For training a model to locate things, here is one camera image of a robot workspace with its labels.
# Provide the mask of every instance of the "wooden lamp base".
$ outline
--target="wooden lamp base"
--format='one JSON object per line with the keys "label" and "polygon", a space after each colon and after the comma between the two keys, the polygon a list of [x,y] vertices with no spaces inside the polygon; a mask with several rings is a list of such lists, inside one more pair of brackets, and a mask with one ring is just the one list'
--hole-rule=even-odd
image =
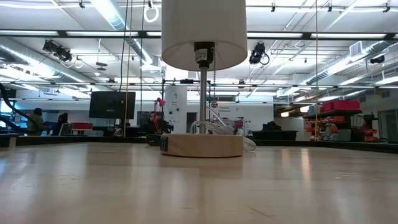
{"label": "wooden lamp base", "polygon": [[162,154],[182,157],[227,158],[243,154],[243,137],[222,134],[163,134]]}

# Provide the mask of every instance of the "chair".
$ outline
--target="chair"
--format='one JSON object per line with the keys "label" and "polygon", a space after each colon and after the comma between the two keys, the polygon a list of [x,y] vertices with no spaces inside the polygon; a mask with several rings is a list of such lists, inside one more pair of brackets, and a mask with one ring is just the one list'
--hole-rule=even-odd
{"label": "chair", "polygon": [[63,123],[61,125],[61,130],[58,133],[59,136],[69,136],[72,135],[72,128],[73,128],[73,124],[70,123]]}

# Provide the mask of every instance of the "white pillar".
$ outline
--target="white pillar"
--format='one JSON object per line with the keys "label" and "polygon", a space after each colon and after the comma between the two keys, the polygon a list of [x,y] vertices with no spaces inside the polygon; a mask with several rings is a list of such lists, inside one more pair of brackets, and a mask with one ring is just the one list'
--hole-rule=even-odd
{"label": "white pillar", "polygon": [[[167,66],[166,80],[181,80],[188,78],[188,71]],[[187,87],[165,85],[166,101],[164,113],[165,120],[174,125],[173,133],[181,134],[187,132]]]}

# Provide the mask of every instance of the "lamp shade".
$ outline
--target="lamp shade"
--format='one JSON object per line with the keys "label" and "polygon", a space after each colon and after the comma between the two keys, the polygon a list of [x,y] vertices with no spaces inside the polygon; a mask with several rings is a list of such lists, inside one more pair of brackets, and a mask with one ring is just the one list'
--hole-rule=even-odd
{"label": "lamp shade", "polygon": [[195,61],[195,42],[215,43],[216,70],[246,60],[245,0],[163,0],[163,61],[175,68],[200,71]]}

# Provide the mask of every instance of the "television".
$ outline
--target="television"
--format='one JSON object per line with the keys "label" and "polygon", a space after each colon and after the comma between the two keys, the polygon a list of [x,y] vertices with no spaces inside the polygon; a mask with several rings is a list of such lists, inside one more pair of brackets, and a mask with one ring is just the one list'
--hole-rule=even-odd
{"label": "television", "polygon": [[[136,93],[127,93],[127,119],[134,119]],[[94,91],[90,100],[90,118],[124,119],[126,93],[119,91]]]}

